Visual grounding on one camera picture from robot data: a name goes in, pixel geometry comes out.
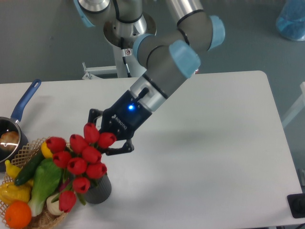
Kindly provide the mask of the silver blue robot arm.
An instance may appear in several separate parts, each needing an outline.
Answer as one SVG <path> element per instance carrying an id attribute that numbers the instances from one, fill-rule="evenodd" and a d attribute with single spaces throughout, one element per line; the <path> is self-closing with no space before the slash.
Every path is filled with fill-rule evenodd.
<path id="1" fill-rule="evenodd" d="M 91 109 L 88 121 L 101 119 L 96 148 L 106 155 L 133 151 L 135 131 L 201 64 L 198 51 L 221 45 L 225 28 L 217 16 L 205 13 L 198 0 L 169 0 L 176 30 L 157 37 L 154 21 L 140 0 L 76 0 L 74 5 L 88 26 L 101 25 L 105 38 L 126 58 L 127 49 L 145 72 L 110 108 Z"/>

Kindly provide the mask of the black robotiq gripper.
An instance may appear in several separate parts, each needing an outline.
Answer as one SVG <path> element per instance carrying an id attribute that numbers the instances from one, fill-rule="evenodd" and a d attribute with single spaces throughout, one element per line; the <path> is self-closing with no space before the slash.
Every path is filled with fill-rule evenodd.
<path id="1" fill-rule="evenodd" d="M 88 123 L 94 124 L 100 133 L 113 133 L 117 140 L 126 140 L 120 148 L 108 148 L 107 156 L 130 153 L 134 150 L 131 138 L 135 131 L 152 115 L 140 100 L 148 94 L 148 90 L 141 90 L 138 97 L 131 91 L 126 91 L 110 108 L 101 111 L 90 109 Z"/>

